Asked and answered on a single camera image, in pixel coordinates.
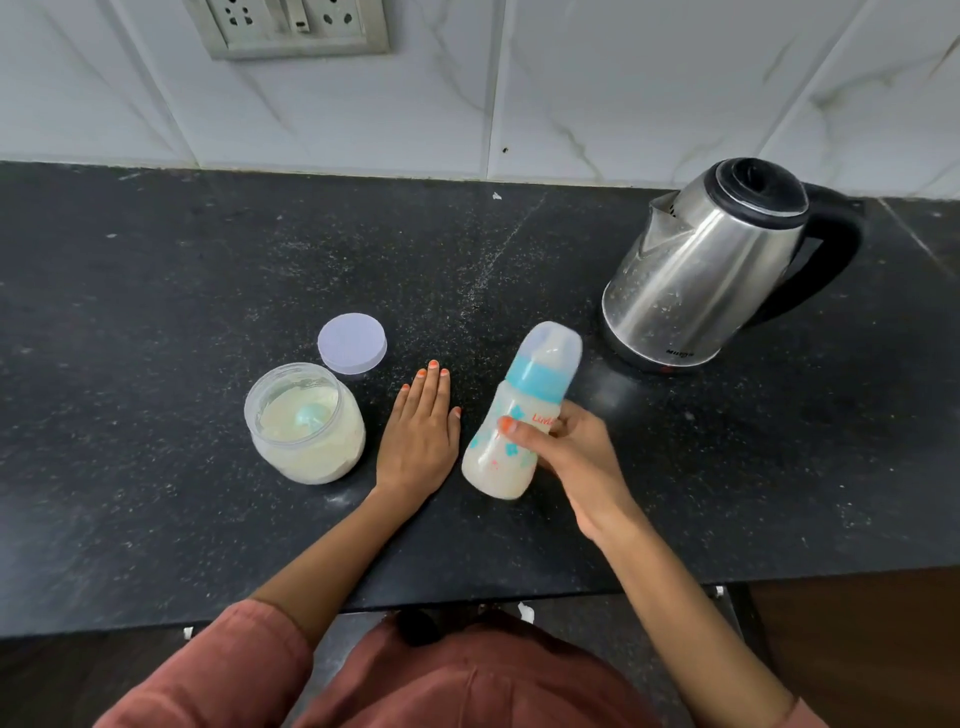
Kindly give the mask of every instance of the pink shirt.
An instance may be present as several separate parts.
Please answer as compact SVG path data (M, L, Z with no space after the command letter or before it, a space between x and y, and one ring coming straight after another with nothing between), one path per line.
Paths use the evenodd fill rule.
M247 599L97 721L119 726L279 725L313 667L297 626ZM410 647L384 619L297 722L308 726L659 725L612 667L500 614L437 643ZM776 728L826 728L802 701Z

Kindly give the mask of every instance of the person's left arm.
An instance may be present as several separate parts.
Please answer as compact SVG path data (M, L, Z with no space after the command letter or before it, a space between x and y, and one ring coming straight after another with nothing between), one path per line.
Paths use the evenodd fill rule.
M436 361L404 384L376 460L376 484L349 516L130 691L97 725L279 724L313 650L387 541L457 459L460 408Z

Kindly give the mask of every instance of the person's left hand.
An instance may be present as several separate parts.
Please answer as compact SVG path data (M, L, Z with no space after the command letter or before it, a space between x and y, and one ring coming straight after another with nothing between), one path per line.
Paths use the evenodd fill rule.
M450 372L434 359L396 395L376 456L375 492L413 513L440 488L460 447L461 409L449 407Z

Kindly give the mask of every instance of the black kettle lid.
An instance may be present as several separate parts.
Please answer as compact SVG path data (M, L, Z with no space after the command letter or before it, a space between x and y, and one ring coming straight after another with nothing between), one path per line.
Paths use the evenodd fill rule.
M744 222L773 230L806 223L810 202L804 184L772 161L725 159L710 168L704 186L719 207Z

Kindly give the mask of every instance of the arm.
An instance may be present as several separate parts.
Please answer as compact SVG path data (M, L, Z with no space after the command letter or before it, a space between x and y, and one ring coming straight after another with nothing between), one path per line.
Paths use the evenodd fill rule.
M376 485L360 506L130 691L108 726L278 725L313 667L313 650L370 562L446 479L460 408L436 361L404 384L383 434Z
M500 427L560 478L577 524L607 557L691 712L723 728L783 725L795 698L739 640L647 521L603 422L564 402L553 437L510 418Z

